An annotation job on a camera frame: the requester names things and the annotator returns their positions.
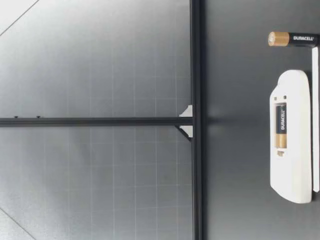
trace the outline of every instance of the battery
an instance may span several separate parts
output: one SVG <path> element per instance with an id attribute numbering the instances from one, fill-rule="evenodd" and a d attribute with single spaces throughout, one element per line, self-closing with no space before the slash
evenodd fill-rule
<path id="1" fill-rule="evenodd" d="M 275 147 L 277 149 L 287 148 L 287 104 L 275 105 Z"/>
<path id="2" fill-rule="evenodd" d="M 316 47 L 319 44 L 319 35 L 312 33 L 297 33 L 272 31 L 268 36 L 269 46 Z"/>

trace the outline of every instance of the white plastic device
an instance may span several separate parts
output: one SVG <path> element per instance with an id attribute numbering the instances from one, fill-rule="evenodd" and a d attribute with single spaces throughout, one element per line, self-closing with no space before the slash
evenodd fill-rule
<path id="1" fill-rule="evenodd" d="M 312 169 L 313 191 L 320 191 L 319 157 L 319 48 L 312 48 Z"/>
<path id="2" fill-rule="evenodd" d="M 276 106 L 286 104 L 286 148 L 276 147 Z M 270 96 L 270 185 L 298 204 L 312 199 L 311 107 L 307 75 L 288 70 Z"/>

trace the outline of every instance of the duracell logo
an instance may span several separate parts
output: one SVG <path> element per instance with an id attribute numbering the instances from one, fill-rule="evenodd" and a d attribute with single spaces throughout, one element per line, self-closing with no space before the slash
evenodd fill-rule
<path id="1" fill-rule="evenodd" d="M 286 130 L 286 126 L 285 126 L 285 118 L 286 118 L 286 111 L 284 111 L 283 109 L 281 110 L 281 130 Z"/>
<path id="2" fill-rule="evenodd" d="M 313 41 L 314 36 L 293 36 L 293 40 Z"/>

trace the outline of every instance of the black metal rail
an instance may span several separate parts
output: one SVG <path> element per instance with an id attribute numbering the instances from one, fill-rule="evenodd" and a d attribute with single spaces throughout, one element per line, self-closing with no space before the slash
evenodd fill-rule
<path id="1" fill-rule="evenodd" d="M 190 0 L 191 13 L 191 86 L 193 107 L 192 138 L 192 193 L 193 193 L 193 239 L 203 239 L 202 212 L 202 100 L 203 84 L 201 69 L 201 7 L 203 1 Z"/>
<path id="2" fill-rule="evenodd" d="M 192 117 L 0 118 L 1 127 L 191 126 Z"/>

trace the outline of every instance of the white corner bracket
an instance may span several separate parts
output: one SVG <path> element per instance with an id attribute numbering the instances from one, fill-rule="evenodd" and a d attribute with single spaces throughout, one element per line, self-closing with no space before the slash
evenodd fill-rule
<path id="1" fill-rule="evenodd" d="M 179 117 L 192 117 L 193 116 L 193 108 L 192 105 L 188 105 L 186 110 L 179 115 Z M 189 138 L 192 138 L 194 136 L 194 127 L 193 126 L 179 126 L 180 129 L 182 129 Z"/>

